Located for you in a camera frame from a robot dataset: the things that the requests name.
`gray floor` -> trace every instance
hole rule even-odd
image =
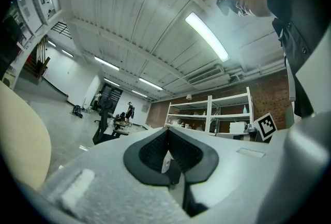
[[[48,176],[59,166],[64,166],[84,153],[83,148],[94,146],[92,137],[98,128],[94,120],[100,119],[98,113],[83,112],[82,119],[70,114],[72,105],[66,102],[66,96],[45,80],[36,85],[25,78],[19,78],[14,91],[40,116],[50,134],[52,156]],[[113,129],[113,122],[109,120],[106,133],[111,134]],[[126,130],[131,136],[145,128],[132,126]]]

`white corrugated ceiling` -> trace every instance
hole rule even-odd
[[[235,69],[246,72],[282,58],[271,18],[233,13],[225,17],[216,0],[67,0],[61,4],[68,10],[69,29],[75,26],[77,30],[72,37],[82,53],[119,67],[116,71],[103,66],[104,76],[148,95],[150,100],[228,84],[224,78],[220,83],[217,78],[209,81],[205,87],[189,84],[187,80],[205,65],[209,66],[203,70],[220,64],[225,73]],[[230,60],[223,63],[185,22],[193,11],[218,37]],[[139,77],[164,90],[140,82]]]

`person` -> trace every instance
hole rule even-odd
[[[125,121],[125,113],[122,112],[120,115],[117,114],[116,117],[115,117],[115,119],[114,119],[114,123],[116,123],[116,122],[123,122],[123,121]]]
[[[294,78],[295,110],[298,116],[313,113],[310,101],[295,74],[307,61],[324,35],[329,15],[321,0],[217,0],[219,9],[239,16],[273,17],[272,25]]]
[[[126,122],[130,124],[129,118],[133,118],[133,116],[134,116],[134,106],[133,106],[132,102],[128,102],[128,105],[129,105],[129,108],[125,114],[125,118],[126,118]]]
[[[42,12],[45,15],[45,17],[47,16],[47,18],[49,18],[50,12],[53,9],[52,4],[50,4],[50,2],[46,2],[41,5],[41,8],[42,8]]]
[[[93,104],[94,111],[97,111],[97,109],[98,109],[98,104],[99,104],[99,100],[100,100],[101,96],[102,96],[101,91],[99,91],[99,93],[94,97],[94,104]]]

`glasses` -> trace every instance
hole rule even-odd
[[[227,0],[227,1],[229,1],[236,8],[236,11],[240,17],[247,15],[246,11],[242,9],[238,0]]]

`light fixture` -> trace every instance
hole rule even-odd
[[[143,95],[143,94],[141,94],[141,93],[138,93],[138,92],[136,92],[136,91],[134,91],[134,90],[132,90],[132,92],[135,93],[135,94],[139,94],[139,95],[141,95],[141,96],[143,96],[143,97],[147,97],[146,95]]]
[[[108,62],[106,62],[106,61],[103,61],[102,59],[100,59],[100,58],[98,58],[98,57],[96,57],[96,56],[94,57],[94,59],[95,59],[96,61],[98,61],[98,62],[101,62],[101,63],[107,65],[108,67],[111,67],[111,68],[113,68],[113,69],[119,70],[119,68],[117,68],[116,66],[114,66],[114,65],[112,65],[112,64],[110,64],[110,63],[108,63]]]
[[[50,43],[52,46],[56,46],[55,44],[53,44],[51,41],[47,41],[48,43]]]
[[[67,51],[65,51],[65,50],[63,50],[63,49],[62,49],[62,52],[65,53],[65,54],[67,54],[68,56],[73,57],[73,55],[71,55],[70,53],[68,53]]]
[[[187,102],[189,102],[190,100],[192,100],[192,95],[191,94],[187,94],[186,100],[187,100]]]
[[[221,44],[221,42],[217,39],[214,33],[208,28],[208,26],[194,13],[186,17],[185,21],[193,27],[194,30],[198,32],[199,35],[202,36],[203,39],[211,46],[211,48],[215,51],[218,57],[223,61],[227,61],[230,57]]]
[[[151,82],[146,81],[146,80],[144,80],[144,79],[142,79],[142,78],[139,78],[139,80],[142,81],[142,82],[144,82],[144,83],[147,83],[147,84],[150,85],[150,86],[153,86],[153,87],[156,88],[156,89],[163,90],[161,87],[159,87],[159,86],[157,86],[157,85],[155,85],[155,84],[152,84]]]
[[[115,82],[112,82],[112,81],[110,81],[110,80],[108,80],[108,79],[106,79],[106,78],[103,78],[105,81],[108,81],[108,82],[110,82],[111,84],[114,84],[114,85],[116,85],[116,86],[118,86],[119,87],[119,85],[117,84],[117,83],[115,83]]]

